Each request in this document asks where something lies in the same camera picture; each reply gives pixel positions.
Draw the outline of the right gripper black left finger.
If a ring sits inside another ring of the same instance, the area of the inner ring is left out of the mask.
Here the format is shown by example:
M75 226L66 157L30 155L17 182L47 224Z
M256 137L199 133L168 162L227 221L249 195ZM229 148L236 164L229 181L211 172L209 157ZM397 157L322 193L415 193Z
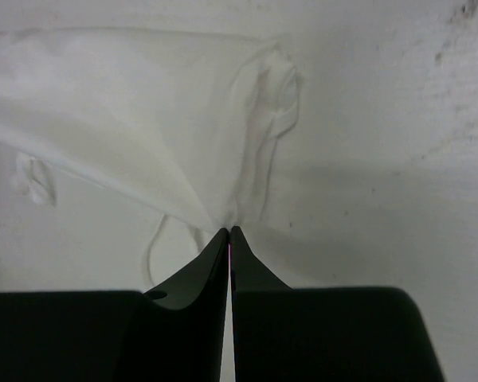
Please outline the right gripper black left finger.
M219 381L228 287L228 230L200 254L145 292L157 314L155 375L169 381Z

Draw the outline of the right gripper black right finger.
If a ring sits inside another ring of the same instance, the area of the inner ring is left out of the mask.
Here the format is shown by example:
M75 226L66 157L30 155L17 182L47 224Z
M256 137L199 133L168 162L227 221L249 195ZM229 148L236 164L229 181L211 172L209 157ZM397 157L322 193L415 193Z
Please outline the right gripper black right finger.
M289 381L292 290L253 253L238 226L230 233L233 345L237 381Z

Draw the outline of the white tank top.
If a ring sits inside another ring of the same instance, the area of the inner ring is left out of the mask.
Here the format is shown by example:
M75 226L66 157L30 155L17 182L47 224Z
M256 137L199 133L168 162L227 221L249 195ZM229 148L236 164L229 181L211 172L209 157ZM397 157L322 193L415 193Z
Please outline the white tank top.
M0 290L147 289L259 223L298 109L276 39L0 33Z

